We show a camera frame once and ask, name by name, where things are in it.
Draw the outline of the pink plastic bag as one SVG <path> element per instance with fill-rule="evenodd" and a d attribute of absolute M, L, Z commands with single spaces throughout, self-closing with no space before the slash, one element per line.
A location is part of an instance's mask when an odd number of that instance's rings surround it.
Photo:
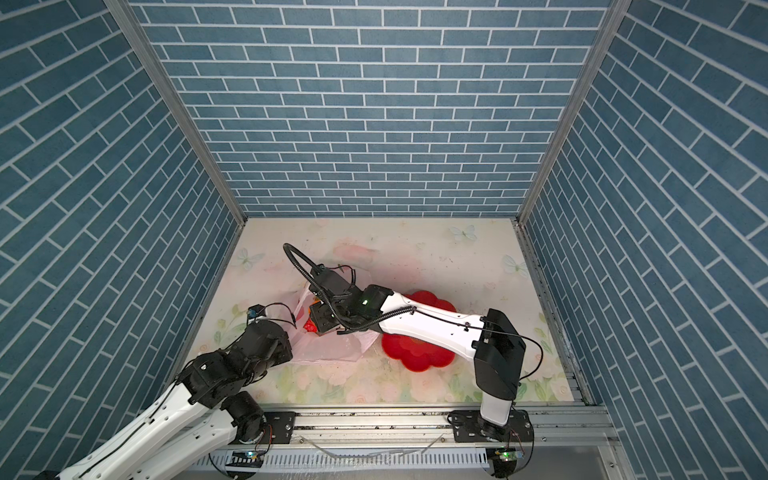
<path fill-rule="evenodd" d="M 314 303 L 315 297 L 309 291 L 308 283 L 296 294 L 292 312 L 296 317 L 297 327 L 287 328 L 294 363 L 309 365 L 323 362 L 356 362 L 380 338 L 381 334 L 375 331 L 337 335 L 334 330 L 325 334 L 307 330 L 305 324 L 309 321 L 309 307 Z"/>

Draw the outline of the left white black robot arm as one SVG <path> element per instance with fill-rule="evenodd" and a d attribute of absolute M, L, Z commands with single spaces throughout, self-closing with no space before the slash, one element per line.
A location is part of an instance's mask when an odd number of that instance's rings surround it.
<path fill-rule="evenodd" d="M 223 349 L 191 360 L 145 411 L 102 446 L 40 479 L 170 479 L 233 441 L 272 442 L 273 428 L 246 386 L 287 363 L 287 332 L 267 319 Z"/>

